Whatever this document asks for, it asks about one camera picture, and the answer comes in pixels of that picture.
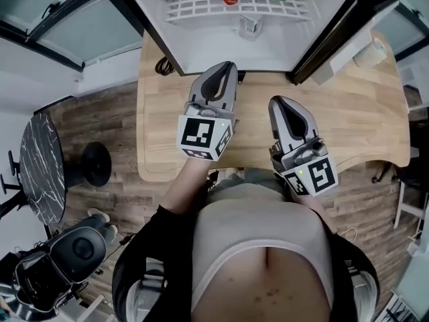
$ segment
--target open refrigerator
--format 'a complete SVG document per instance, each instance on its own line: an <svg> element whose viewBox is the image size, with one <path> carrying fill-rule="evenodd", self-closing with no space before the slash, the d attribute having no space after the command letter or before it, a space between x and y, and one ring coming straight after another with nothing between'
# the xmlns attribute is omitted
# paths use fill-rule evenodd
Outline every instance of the open refrigerator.
<svg viewBox="0 0 429 322"><path fill-rule="evenodd" d="M135 0L145 29L181 75L222 61L239 70L284 72L294 84L332 77L371 42L370 29L399 0ZM254 40L239 34L241 16L257 16Z"/></svg>

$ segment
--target wood plank flooring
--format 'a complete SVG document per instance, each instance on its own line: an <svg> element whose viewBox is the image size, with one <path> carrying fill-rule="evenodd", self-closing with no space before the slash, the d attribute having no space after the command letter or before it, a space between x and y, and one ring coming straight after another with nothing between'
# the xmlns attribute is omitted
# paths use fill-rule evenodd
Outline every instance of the wood plank flooring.
<svg viewBox="0 0 429 322"><path fill-rule="evenodd" d="M138 175L136 107L137 83L132 83L70 99L44 111L56 125L66 159L81 154L89 142L98 141L106 145L113 161L112 177L106 186L96 189L84 183L69 190L63 221L51 225L51 229L61 228L63 223L64 227L73 225L76 219L86 217L89 208L97 207L107 212L119 233L126 236L137 233L156 212L169 184L145 182ZM340 233L350 227L357 229L355 244L375 265L381 284L377 310L388 301L390 290L406 265L406 248L410 242L407 236L416 230L416 220L408 216L393 230L399 184L391 182L392 172L383 182L371 183L372 176L382 166L380 162L368 162L342 172L339 186L322 198ZM343 236L352 240L355 234L351 230ZM117 237L109 252L117 248L119 240ZM101 266L103 275L94 275L81 293L88 303L103 294L106 299L99 311L109 315L113 313L111 277L121 250Z"/></svg>

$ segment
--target white shelf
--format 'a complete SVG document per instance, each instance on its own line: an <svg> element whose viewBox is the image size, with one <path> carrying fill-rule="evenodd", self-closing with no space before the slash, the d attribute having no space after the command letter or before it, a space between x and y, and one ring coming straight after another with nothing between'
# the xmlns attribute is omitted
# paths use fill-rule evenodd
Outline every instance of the white shelf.
<svg viewBox="0 0 429 322"><path fill-rule="evenodd" d="M241 13L311 20L305 0L239 0L232 6L222 0L167 0L166 21Z"/></svg>

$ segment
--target wooden desk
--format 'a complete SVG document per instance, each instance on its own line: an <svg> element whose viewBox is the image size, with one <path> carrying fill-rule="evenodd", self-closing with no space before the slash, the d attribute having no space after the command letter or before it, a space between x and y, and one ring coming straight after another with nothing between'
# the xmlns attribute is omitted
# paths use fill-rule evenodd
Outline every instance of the wooden desk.
<svg viewBox="0 0 429 322"><path fill-rule="evenodd" d="M372 69L351 61L322 86L312 79L294 86L279 73L247 73L237 88L237 132L213 168L272 169L268 101L274 95L294 99L313 114L338 172L370 160L406 166L410 159L407 105L389 46L388 52L388 58ZM177 121L196 76L156 74L155 65L163 56L146 33L137 97L137 161L139 174L147 181L172 180L186 160L176 149Z"/></svg>

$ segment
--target round table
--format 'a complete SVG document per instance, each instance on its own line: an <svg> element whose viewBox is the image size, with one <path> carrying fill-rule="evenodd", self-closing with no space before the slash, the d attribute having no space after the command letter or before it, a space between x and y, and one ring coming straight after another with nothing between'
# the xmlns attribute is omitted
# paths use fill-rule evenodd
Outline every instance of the round table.
<svg viewBox="0 0 429 322"><path fill-rule="evenodd" d="M66 185L60 139L52 120L37 114L21 141L21 183L33 212L44 224L58 223L66 205Z"/></svg>

